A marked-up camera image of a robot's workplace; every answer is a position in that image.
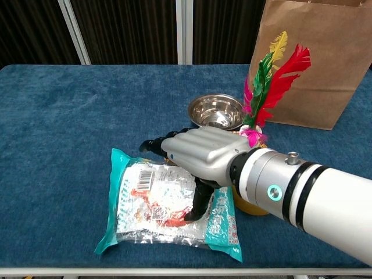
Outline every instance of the plastic bag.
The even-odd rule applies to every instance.
[[[97,254],[120,241],[161,242],[210,248],[242,261],[231,188],[215,190],[203,217],[187,223],[183,217],[195,192],[189,172],[118,149],[111,161],[108,226]]]

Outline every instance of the brown paper bag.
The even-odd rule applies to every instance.
[[[266,0],[249,68],[252,89],[258,63],[282,31],[283,65],[297,43],[312,65],[297,78],[269,121],[331,130],[372,62],[372,0]]]

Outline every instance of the green feather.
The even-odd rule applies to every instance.
[[[253,127],[256,122],[257,114],[260,108],[265,102],[267,92],[270,88],[271,79],[273,75],[271,73],[271,67],[273,62],[271,61],[273,53],[268,53],[265,58],[259,63],[258,71],[253,80],[253,98],[251,100],[252,113],[244,117],[243,123]]]

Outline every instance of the white robotic arm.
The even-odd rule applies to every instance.
[[[213,188],[235,186],[244,200],[372,266],[372,180],[296,152],[251,149],[245,137],[218,128],[181,132],[141,150],[168,157]]]

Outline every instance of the red feather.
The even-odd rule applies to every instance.
[[[275,107],[278,101],[284,96],[284,93],[290,89],[293,81],[300,76],[299,74],[295,74],[293,76],[283,77],[283,75],[305,71],[310,66],[309,49],[303,49],[302,46],[297,45],[292,56],[273,76],[266,100],[257,115],[258,125],[263,127],[265,125],[265,120],[273,116],[271,113],[265,111],[265,109],[272,109]]]

